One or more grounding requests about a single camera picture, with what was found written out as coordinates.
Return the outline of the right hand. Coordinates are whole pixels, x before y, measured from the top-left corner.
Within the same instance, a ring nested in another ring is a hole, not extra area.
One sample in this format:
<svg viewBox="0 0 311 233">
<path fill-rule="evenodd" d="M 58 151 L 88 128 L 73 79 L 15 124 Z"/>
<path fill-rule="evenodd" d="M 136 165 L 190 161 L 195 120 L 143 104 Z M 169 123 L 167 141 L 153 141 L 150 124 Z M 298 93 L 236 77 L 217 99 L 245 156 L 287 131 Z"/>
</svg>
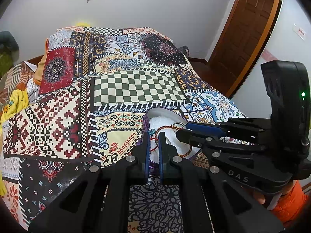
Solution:
<svg viewBox="0 0 311 233">
<path fill-rule="evenodd" d="M 254 190 L 252 193 L 254 200 L 256 200 L 259 204 L 263 205 L 266 202 L 266 198 L 264 194 L 260 193 L 257 190 Z"/>
</svg>

